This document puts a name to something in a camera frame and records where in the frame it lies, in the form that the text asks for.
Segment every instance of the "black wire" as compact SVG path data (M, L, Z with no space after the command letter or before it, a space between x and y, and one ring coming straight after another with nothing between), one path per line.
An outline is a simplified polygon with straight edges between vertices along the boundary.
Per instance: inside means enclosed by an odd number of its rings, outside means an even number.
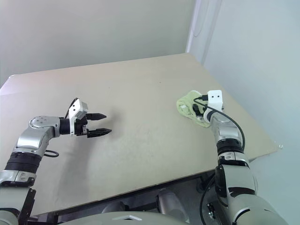
M215 181L215 175L213 175L212 178L210 179L210 182L206 186L206 188L202 194L201 200L200 200L199 211L200 211L200 219L201 219L203 225L206 225L206 222L203 218L203 213L202 213L203 200L204 200L204 196L205 196L206 192L208 191L208 189L210 188L210 186L213 184L214 181Z
M58 152L55 152L55 151L46 150L46 152L51 152L51 153L54 154L54 155L44 154L44 156L47 156L47 157L55 158L55 157L58 157L58 156L59 156L59 153L58 153Z
M195 99L194 99L194 102L196 102L197 104L200 104L200 105L202 105L202 106L204 106L204 107L206 107L206 108L209 108L209 109L211 109L212 111L215 111L215 112L217 112L217 113L219 113L219 114L221 114L221 115L223 115L223 116L225 116L226 118L230 119L230 120L238 127L238 129L240 130L240 134L242 135L242 139L243 139L242 148L245 149L245 142L246 142L246 141L245 141L245 135L244 135L244 132L243 132L242 128L238 125L238 123L237 123L236 121L234 121L234 119L232 119L230 116L227 116L225 113L223 113L223 112L221 112L221 111L219 111L219 110L216 110L216 109L214 109L214 108L212 108L212 107L209 107L209 106L207 106L207 105L205 105L205 104L203 104L203 103L201 103L201 102L198 102L198 101L196 101L196 99L199 99L199 98L195 98Z
M77 100L78 98L76 97L76 98L74 98L74 100L72 101L72 103L70 104L70 106L69 106L69 108L74 104L74 102ZM69 108L67 109L67 113L66 113L66 115L65 115L65 119L68 117L68 115L69 115Z

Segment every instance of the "beige table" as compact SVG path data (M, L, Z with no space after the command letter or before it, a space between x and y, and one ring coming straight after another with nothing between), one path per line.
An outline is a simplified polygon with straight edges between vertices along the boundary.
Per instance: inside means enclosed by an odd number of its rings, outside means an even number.
M32 214L101 200L213 169L217 150L209 128L181 116L176 100L190 90L221 89L225 112L246 135L250 158L275 146L247 112L190 54L14 75L0 90L0 167L34 116L64 116L78 97L107 119L92 128L106 136L52 139L37 171Z

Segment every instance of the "floor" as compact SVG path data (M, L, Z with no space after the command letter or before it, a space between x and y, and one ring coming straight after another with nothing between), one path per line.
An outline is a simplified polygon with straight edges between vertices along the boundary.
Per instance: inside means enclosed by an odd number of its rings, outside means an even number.
M185 209L188 217L189 223L191 225L201 225L200 215L199 215L199 203L202 196L202 190L199 189L199 184L201 183L200 178L188 180L180 183L175 183L172 185L168 185L164 188L174 192L183 208ZM151 191L147 191L142 194L133 195L130 197L119 199L118 201L122 201L125 205L128 205L131 209L139 207L141 205L146 205L149 203L153 203L156 201L156 196L162 188L154 189ZM203 216L208 225L218 225L217 220L213 220L208 215L208 209L206 204L208 202L212 202L216 200L216 193L214 191L214 187L207 192L204 202L203 202ZM77 218L82 218L90 215L100 214L102 210L107 206L107 203L100 203L92 208L81 210L79 212L70 213L66 215L59 216L58 222L67 222L70 220L74 220ZM157 209L148 210L151 212L157 212ZM39 216L39 221L44 220L46 217L45 214Z

